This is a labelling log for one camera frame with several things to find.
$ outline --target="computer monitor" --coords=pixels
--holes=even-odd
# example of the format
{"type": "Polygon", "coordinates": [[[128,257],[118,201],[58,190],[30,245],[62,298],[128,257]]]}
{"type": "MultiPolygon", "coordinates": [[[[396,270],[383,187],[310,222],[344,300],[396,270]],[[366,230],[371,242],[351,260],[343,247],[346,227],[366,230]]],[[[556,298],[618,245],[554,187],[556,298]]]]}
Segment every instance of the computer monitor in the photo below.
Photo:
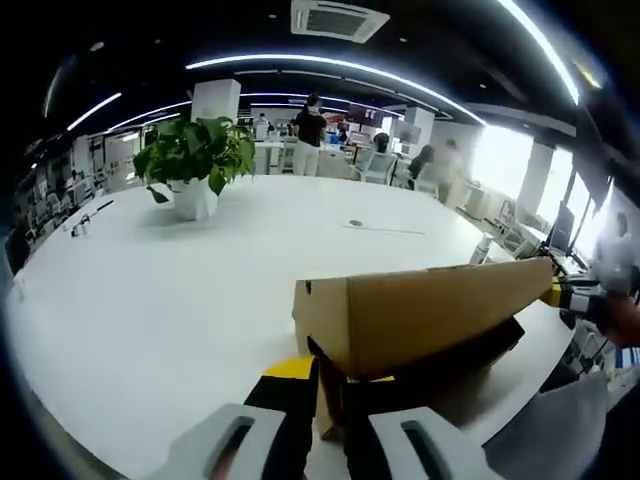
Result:
{"type": "Polygon", "coordinates": [[[362,133],[362,132],[351,132],[349,134],[349,140],[351,141],[351,143],[354,143],[360,146],[371,145],[371,137],[366,133],[362,133]]]}
{"type": "Polygon", "coordinates": [[[422,129],[416,127],[412,123],[405,122],[404,120],[397,120],[395,137],[400,139],[402,143],[411,143],[415,145],[420,141],[420,134],[422,129]]]}
{"type": "Polygon", "coordinates": [[[553,224],[551,233],[547,238],[547,244],[549,248],[559,250],[565,254],[569,254],[569,245],[571,243],[571,231],[573,230],[573,222],[575,221],[573,213],[569,208],[561,204],[560,211],[558,212],[558,218],[553,224]]]}
{"type": "Polygon", "coordinates": [[[349,105],[347,120],[360,125],[380,128],[382,126],[382,112],[373,108],[361,107],[359,105],[349,105]]]}

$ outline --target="cable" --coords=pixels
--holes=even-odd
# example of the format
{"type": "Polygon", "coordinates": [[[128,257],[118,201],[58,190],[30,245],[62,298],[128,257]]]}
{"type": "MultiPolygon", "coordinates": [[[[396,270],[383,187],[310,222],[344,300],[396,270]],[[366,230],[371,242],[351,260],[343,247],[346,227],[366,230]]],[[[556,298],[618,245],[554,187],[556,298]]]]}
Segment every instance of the cable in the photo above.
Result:
{"type": "MultiPolygon", "coordinates": [[[[598,357],[598,355],[600,355],[600,352],[602,352],[602,349],[605,347],[605,345],[609,343],[609,339],[607,338],[604,343],[602,345],[600,345],[600,348],[598,349],[598,351],[595,353],[595,355],[591,358],[585,358],[585,363],[587,365],[589,365],[589,369],[591,369],[591,367],[593,367],[593,363],[595,362],[595,359],[598,357]]],[[[578,374],[578,376],[582,375],[583,373],[586,373],[587,371],[587,365],[584,365],[582,367],[582,371],[578,374]]]]}

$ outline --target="potted plant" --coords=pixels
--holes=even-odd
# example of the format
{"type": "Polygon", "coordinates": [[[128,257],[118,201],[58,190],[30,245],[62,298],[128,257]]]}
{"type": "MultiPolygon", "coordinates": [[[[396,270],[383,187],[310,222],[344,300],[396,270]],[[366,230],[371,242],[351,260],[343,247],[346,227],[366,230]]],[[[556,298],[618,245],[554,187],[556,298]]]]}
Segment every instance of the potted plant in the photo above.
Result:
{"type": "Polygon", "coordinates": [[[248,130],[230,118],[180,119],[159,125],[156,140],[134,157],[133,164],[156,202],[169,201],[153,187],[162,183],[182,217],[201,220],[213,214],[225,185],[237,175],[253,173],[254,154],[248,130]]]}

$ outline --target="yellow tape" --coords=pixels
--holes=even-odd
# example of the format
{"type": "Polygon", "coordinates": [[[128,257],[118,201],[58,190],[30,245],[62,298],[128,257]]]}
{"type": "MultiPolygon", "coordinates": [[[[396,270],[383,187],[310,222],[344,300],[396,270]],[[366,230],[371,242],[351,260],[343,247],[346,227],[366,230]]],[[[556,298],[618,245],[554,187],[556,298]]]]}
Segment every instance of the yellow tape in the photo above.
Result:
{"type": "Polygon", "coordinates": [[[312,356],[291,358],[285,362],[272,366],[262,375],[265,377],[300,378],[307,380],[311,373],[312,363],[312,356]]]}
{"type": "Polygon", "coordinates": [[[542,300],[547,305],[551,305],[552,307],[559,307],[561,298],[562,287],[559,283],[554,283],[551,288],[540,297],[540,300],[542,300]]]}

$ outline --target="human hand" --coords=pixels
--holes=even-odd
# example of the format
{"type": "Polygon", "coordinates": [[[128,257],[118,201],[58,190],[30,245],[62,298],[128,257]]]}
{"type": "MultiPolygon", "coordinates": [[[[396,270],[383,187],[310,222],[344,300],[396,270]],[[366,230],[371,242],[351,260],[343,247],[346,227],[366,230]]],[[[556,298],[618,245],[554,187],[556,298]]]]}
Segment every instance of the human hand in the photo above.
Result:
{"type": "Polygon", "coordinates": [[[620,348],[640,347],[640,309],[626,296],[607,298],[607,329],[604,334],[620,348]]]}

